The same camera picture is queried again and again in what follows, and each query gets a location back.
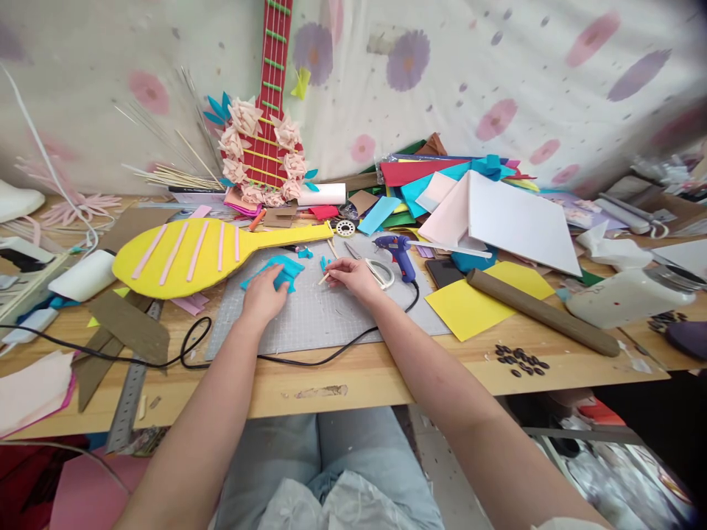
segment blue glue gun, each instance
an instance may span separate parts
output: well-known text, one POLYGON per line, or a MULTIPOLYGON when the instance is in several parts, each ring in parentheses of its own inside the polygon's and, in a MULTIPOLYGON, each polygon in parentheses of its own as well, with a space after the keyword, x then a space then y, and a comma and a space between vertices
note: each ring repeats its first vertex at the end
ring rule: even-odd
POLYGON ((393 263, 400 266, 403 282, 411 283, 415 279, 415 269, 412 268, 407 251, 410 250, 408 236, 382 236, 373 243, 382 249, 388 250, 393 255, 393 263))

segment wooden table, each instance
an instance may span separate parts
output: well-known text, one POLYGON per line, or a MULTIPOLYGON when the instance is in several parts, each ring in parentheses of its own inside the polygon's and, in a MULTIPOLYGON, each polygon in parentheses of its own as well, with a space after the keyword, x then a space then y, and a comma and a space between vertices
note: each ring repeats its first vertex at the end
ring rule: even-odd
MULTIPOLYGON (((674 242, 675 240, 666 241, 664 244, 674 242)), ((646 243, 654 242, 641 238, 641 244, 646 243)), ((613 274, 609 267, 593 264, 586 258, 582 258, 581 262, 586 269, 595 274, 603 276, 613 274)), ((423 275, 422 281, 428 280, 425 272, 423 275)), ((554 287, 559 286, 560 278, 554 274, 549 275, 548 280, 554 287)), ((216 318, 224 287, 225 284, 222 283, 204 291, 211 302, 206 306, 207 311, 200 317, 216 318)), ((555 307, 563 307, 557 296, 553 295, 546 301, 555 307)), ((684 312, 691 318, 706 319, 707 294, 700 293, 699 300, 684 312)), ((65 308, 47 333, 66 341, 85 344, 96 329, 86 327, 89 318, 90 315, 85 307, 65 308)), ((178 354, 182 338, 194 321, 195 318, 182 309, 169 302, 165 303, 161 322, 168 328, 172 337, 169 346, 170 358, 178 354)), ((627 344, 628 354, 622 353, 617 358, 608 358, 521 314, 516 314, 467 342, 461 343, 451 334, 437 336, 435 340, 458 357, 462 364, 472 371, 494 395, 654 381, 669 377, 665 369, 687 370, 705 365, 688 359, 670 347, 661 336, 649 331, 645 324, 636 324, 635 329, 630 327, 630 331, 631 336, 659 362, 640 354, 620 330, 612 330, 611 333, 627 344), (516 378, 510 374, 507 365, 496 361, 493 351, 498 343, 523 347, 526 352, 535 354, 550 363, 551 369, 547 370, 545 376, 516 378), (633 359, 646 361, 650 373, 635 370, 632 365, 633 359)), ((207 344, 208 341, 205 340, 196 349, 197 355, 193 362, 203 359, 207 344)), ((18 346, 0 359, 0 376, 20 370, 56 349, 53 344, 44 339, 37 339, 26 346, 18 346)), ((336 348, 324 348, 282 355, 300 361, 315 361, 335 350, 336 348)), ((131 352, 126 348, 122 355, 128 356, 131 352)), ((82 414, 77 411, 77 393, 75 393, 67 409, 28 427, 13 438, 26 439, 108 430, 126 372, 126 364, 115 363, 82 414)), ((171 425, 185 406, 203 373, 185 370, 180 365, 170 367, 166 376, 157 370, 148 370, 144 386, 147 403, 153 402, 157 397, 160 400, 155 408, 148 407, 145 418, 139 420, 136 427, 171 425)), ((344 355, 321 367, 289 367, 258 361, 249 415, 266 417, 412 402, 412 396, 385 344, 358 344, 344 355)), ((214 406, 227 406, 227 404, 215 403, 214 406)))

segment scissors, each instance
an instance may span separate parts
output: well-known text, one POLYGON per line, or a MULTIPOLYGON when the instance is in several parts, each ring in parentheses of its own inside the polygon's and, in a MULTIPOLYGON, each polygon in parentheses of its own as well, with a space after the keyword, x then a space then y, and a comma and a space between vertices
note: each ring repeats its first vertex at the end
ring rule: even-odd
POLYGON ((381 289, 385 291, 385 289, 390 287, 393 282, 395 282, 395 275, 393 274, 393 269, 391 269, 389 266, 377 260, 363 258, 363 256, 361 256, 361 254, 359 254, 359 252, 354 248, 354 246, 348 243, 348 241, 344 241, 344 245, 346 246, 346 249, 349 251, 349 253, 353 256, 353 259, 363 260, 366 265, 368 265, 368 269, 371 271, 371 273, 373 273, 373 277, 376 279, 381 289))

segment gray cutting mat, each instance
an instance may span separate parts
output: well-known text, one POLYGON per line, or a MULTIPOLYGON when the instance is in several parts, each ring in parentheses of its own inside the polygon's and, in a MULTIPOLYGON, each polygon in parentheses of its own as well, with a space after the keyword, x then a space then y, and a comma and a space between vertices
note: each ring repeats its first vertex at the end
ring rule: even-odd
MULTIPOLYGON (((344 246, 344 241, 348 241, 364 258, 376 259, 390 265, 395 273, 395 282, 386 290, 386 293, 399 306, 406 308, 415 299, 415 288, 412 284, 402 282, 400 269, 397 264, 393 263, 390 252, 387 250, 375 252, 374 239, 357 233, 349 239, 335 236, 332 241, 342 258, 351 256, 344 246)), ((297 291, 288 296, 287 304, 282 312, 267 326, 260 343, 258 351, 260 354, 342 346, 362 331, 375 325, 368 311, 346 288, 330 289, 325 283, 317 285, 317 282, 322 278, 321 256, 324 255, 327 260, 331 259, 332 261, 334 256, 326 241, 316 241, 307 246, 314 254, 312 259, 299 259, 294 252, 281 248, 259 250, 228 280, 219 316, 206 351, 207 360, 216 356, 233 322, 241 314, 245 295, 245 291, 241 289, 241 282, 256 274, 271 257, 278 254, 284 254, 299 264, 303 264, 305 269, 295 280, 297 291)), ((425 301, 425 296, 432 292, 432 288, 426 277, 420 273, 415 261, 412 259, 411 261, 420 286, 420 299, 408 314, 430 335, 451 333, 425 301)), ((375 331, 363 337, 359 342, 382 342, 382 340, 381 334, 375 331)))

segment jar lid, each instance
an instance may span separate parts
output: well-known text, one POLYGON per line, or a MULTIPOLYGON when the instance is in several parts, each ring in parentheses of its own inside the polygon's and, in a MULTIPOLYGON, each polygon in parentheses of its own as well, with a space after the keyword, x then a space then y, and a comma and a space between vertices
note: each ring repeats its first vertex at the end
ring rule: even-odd
POLYGON ((705 282, 699 276, 692 274, 690 271, 680 268, 675 265, 658 265, 648 272, 657 278, 665 280, 684 291, 699 291, 707 287, 705 282))

